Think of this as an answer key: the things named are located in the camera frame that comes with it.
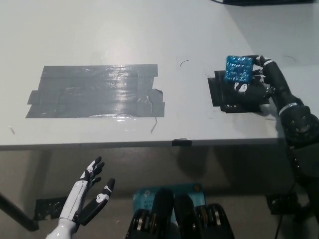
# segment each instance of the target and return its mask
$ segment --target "blue box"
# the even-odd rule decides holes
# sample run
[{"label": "blue box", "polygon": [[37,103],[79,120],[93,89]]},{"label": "blue box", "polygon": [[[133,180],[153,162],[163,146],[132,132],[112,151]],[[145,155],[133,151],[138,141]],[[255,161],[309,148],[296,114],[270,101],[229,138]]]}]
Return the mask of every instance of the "blue box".
[{"label": "blue box", "polygon": [[227,56],[226,82],[250,83],[253,74],[254,59],[242,56]]}]

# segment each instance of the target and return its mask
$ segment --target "table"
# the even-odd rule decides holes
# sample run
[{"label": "table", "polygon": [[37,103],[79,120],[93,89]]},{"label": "table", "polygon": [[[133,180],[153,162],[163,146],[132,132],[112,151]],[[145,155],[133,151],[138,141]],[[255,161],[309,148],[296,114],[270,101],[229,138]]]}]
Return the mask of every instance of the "table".
[{"label": "table", "polygon": [[[207,77],[227,55],[263,54],[319,116],[319,4],[237,7],[210,0],[2,1],[0,149],[263,143],[282,136],[265,115],[212,106]],[[43,66],[158,64],[157,118],[26,119]]]}]

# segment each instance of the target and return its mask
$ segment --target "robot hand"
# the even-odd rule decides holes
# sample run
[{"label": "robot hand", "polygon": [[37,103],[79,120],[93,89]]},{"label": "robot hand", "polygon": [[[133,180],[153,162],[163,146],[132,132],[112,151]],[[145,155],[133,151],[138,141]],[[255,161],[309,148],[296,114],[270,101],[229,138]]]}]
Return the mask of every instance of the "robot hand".
[{"label": "robot hand", "polygon": [[101,160],[102,157],[95,159],[74,184],[61,212],[59,224],[47,236],[47,239],[71,239],[80,225],[87,225],[107,204],[114,188],[114,178],[111,178],[102,192],[82,209],[88,190],[95,183],[101,181],[101,177],[96,178],[104,166],[104,162]]}]

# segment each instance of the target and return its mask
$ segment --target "wire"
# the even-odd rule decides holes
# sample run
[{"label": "wire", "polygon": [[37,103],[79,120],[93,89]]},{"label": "wire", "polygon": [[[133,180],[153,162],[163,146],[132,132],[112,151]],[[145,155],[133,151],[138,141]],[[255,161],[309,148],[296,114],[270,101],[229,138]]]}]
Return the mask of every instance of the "wire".
[{"label": "wire", "polygon": [[[292,190],[293,190],[294,187],[295,187],[295,184],[296,184],[296,181],[294,181],[294,183],[292,184],[292,186],[291,186],[291,188],[289,189],[289,191],[288,191],[287,194],[290,194],[290,193],[292,192]],[[281,215],[280,215],[280,218],[279,218],[278,225],[277,225],[276,234],[275,234],[275,238],[274,238],[274,239],[277,239],[277,237],[278,237],[279,230],[280,230],[280,227],[281,227],[281,223],[283,222],[283,217],[284,217],[284,215],[281,214]]]}]

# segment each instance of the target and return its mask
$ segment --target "gray duct tape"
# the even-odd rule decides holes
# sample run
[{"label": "gray duct tape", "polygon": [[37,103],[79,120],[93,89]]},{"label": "gray duct tape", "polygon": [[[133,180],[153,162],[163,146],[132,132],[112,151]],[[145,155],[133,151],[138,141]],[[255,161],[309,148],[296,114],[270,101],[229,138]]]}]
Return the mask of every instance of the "gray duct tape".
[{"label": "gray duct tape", "polygon": [[85,77],[147,77],[158,76],[157,65],[110,66],[45,66],[42,76],[47,78]]},{"label": "gray duct tape", "polygon": [[26,118],[164,117],[157,65],[45,66]]},{"label": "gray duct tape", "polygon": [[26,118],[164,117],[165,103],[108,103],[32,105]]}]

